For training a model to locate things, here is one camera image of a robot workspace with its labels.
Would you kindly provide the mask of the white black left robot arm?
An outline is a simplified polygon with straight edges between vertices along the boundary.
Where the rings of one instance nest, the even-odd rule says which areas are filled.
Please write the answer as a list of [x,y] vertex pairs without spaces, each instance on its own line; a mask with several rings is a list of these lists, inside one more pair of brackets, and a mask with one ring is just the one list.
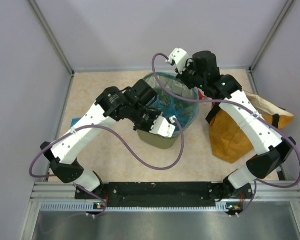
[[102,181],[96,173],[79,164],[79,153],[104,127],[109,128],[124,119],[134,124],[134,130],[171,137],[173,132],[169,122],[160,111],[150,107],[156,98],[157,92],[143,79],[123,90],[115,86],[106,88],[88,112],[67,132],[69,137],[55,141],[44,153],[53,173],[63,183],[80,185],[92,198],[99,198],[104,191]]

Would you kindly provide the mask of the olive green plastic trash bin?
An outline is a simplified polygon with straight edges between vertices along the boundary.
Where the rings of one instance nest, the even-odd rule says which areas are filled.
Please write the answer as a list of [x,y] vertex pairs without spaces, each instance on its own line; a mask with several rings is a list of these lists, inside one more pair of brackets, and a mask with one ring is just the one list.
[[163,150],[167,150],[167,149],[171,148],[174,145],[174,143],[176,142],[177,138],[181,135],[180,130],[177,126],[175,127],[175,131],[171,138],[162,137],[160,135],[154,135],[154,134],[151,134],[151,133],[148,133],[145,131],[141,131],[141,130],[138,130],[137,133],[138,133],[139,138],[142,141],[144,141],[145,143],[147,143],[153,147],[163,149]]

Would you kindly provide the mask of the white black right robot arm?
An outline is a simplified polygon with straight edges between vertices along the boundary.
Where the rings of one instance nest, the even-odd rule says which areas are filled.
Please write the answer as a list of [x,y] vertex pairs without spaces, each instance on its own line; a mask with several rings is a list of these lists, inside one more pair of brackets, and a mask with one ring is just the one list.
[[178,48],[170,54],[169,61],[171,65],[176,65],[177,78],[189,89],[202,90],[213,103],[218,104],[243,131],[256,151],[255,157],[223,181],[223,192],[227,197],[235,198],[243,186],[264,179],[288,159],[295,142],[266,123],[233,76],[220,73],[214,53],[200,51],[189,56],[185,50]]

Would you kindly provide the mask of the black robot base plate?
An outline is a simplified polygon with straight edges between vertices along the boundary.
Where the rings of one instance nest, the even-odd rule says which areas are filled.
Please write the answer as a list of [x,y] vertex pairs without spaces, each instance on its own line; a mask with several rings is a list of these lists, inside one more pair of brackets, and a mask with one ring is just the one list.
[[234,192],[213,182],[109,182],[94,194],[109,207],[212,207],[222,200],[241,202],[253,196],[251,184]]

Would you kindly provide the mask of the blue plastic trash bag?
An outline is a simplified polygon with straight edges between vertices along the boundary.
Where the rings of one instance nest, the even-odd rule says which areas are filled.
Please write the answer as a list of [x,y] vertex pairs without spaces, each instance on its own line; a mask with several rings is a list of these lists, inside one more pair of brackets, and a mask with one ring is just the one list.
[[[198,100],[197,89],[188,89],[176,74],[170,72],[158,72],[157,77],[161,84],[175,95],[187,99]],[[149,106],[163,113],[165,118],[176,116],[182,128],[189,127],[199,113],[199,104],[178,99],[163,90],[152,73],[147,74],[143,80],[157,93],[157,97],[151,100]]]

